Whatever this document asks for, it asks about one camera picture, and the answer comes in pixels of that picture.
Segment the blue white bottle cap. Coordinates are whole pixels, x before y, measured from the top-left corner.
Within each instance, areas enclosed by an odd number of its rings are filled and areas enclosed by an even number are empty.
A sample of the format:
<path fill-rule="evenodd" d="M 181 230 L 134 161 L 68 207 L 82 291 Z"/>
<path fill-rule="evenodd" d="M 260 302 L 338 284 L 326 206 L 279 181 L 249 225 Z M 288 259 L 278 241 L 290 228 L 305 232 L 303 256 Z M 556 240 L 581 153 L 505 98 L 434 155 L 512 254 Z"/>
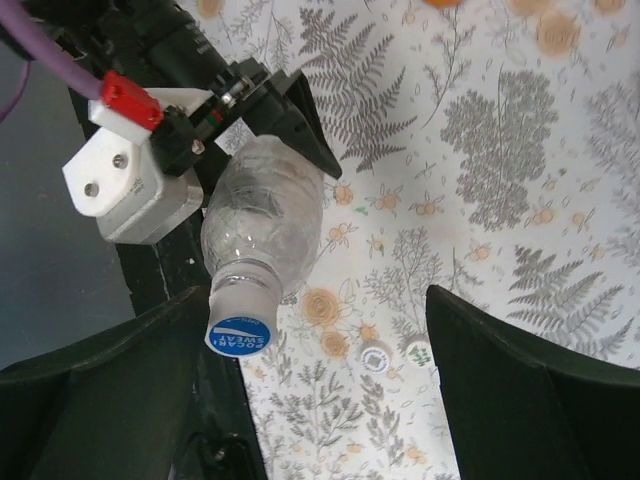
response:
<path fill-rule="evenodd" d="M 249 284 L 223 287 L 210 296 L 205 343 L 232 358 L 261 353 L 277 338 L 276 314 L 277 302 L 268 289 Z"/>

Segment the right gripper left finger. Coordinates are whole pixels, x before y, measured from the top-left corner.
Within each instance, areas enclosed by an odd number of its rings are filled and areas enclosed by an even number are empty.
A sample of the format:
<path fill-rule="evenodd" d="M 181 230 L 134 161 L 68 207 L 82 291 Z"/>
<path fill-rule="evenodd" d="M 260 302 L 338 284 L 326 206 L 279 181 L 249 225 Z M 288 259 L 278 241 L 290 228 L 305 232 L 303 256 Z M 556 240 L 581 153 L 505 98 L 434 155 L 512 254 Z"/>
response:
<path fill-rule="evenodd" d="M 1 372 L 5 479 L 262 479 L 238 364 L 204 342 L 191 288 Z"/>

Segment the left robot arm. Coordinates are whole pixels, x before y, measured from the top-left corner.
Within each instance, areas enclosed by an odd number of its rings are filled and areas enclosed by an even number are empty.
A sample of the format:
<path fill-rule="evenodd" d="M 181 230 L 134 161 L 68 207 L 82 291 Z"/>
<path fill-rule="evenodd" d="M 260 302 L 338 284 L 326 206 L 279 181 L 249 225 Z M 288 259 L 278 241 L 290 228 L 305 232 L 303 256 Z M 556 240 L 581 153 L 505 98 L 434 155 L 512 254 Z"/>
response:
<path fill-rule="evenodd" d="M 99 75 L 113 69 L 142 87 L 196 88 L 210 94 L 188 120 L 172 114 L 168 126 L 153 134 L 164 173 L 178 177 L 193 168 L 201 183 L 216 182 L 230 156 L 215 141 L 241 120 L 255 136 L 275 136 L 327 175 L 341 176 L 305 75 L 272 72 L 254 58 L 227 62 L 177 2 L 23 5 L 32 17 L 60 28 Z"/>

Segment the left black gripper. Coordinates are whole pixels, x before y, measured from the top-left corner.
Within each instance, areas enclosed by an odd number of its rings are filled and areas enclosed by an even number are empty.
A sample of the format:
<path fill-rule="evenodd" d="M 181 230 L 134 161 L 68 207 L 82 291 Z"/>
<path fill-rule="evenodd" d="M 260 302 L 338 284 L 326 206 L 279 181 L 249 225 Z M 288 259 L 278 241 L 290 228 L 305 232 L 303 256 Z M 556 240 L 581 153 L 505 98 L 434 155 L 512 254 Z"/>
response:
<path fill-rule="evenodd" d="M 254 59 L 231 64 L 203 61 L 153 61 L 170 87 L 199 87 L 208 95 L 191 113 L 171 101 L 149 140 L 153 164 L 166 175 L 197 166 L 209 171 L 228 155 L 213 144 L 242 120 L 256 136 L 272 135 L 333 179 L 342 168 L 328 145 L 307 77 L 275 73 Z"/>

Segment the clear plastic bottle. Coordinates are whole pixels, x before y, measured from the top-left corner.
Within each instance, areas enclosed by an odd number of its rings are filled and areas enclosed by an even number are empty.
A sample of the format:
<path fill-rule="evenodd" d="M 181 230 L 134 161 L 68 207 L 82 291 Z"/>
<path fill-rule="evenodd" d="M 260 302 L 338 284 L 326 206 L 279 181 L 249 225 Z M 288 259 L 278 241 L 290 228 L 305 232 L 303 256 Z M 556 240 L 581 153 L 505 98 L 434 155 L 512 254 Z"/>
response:
<path fill-rule="evenodd" d="M 253 259 L 278 276 L 285 297 L 308 278 L 319 249 L 324 173 L 278 137 L 262 135 L 231 158 L 201 229 L 210 275 Z"/>

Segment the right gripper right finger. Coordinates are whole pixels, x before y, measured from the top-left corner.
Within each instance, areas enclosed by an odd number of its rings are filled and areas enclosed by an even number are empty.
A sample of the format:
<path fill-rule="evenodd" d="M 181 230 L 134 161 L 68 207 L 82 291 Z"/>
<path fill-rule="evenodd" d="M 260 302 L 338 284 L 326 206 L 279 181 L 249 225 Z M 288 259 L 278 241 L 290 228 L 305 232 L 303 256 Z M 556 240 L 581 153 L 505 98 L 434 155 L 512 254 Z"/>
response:
<path fill-rule="evenodd" d="M 463 479 L 636 479 L 639 373 L 432 285 L 426 323 Z"/>

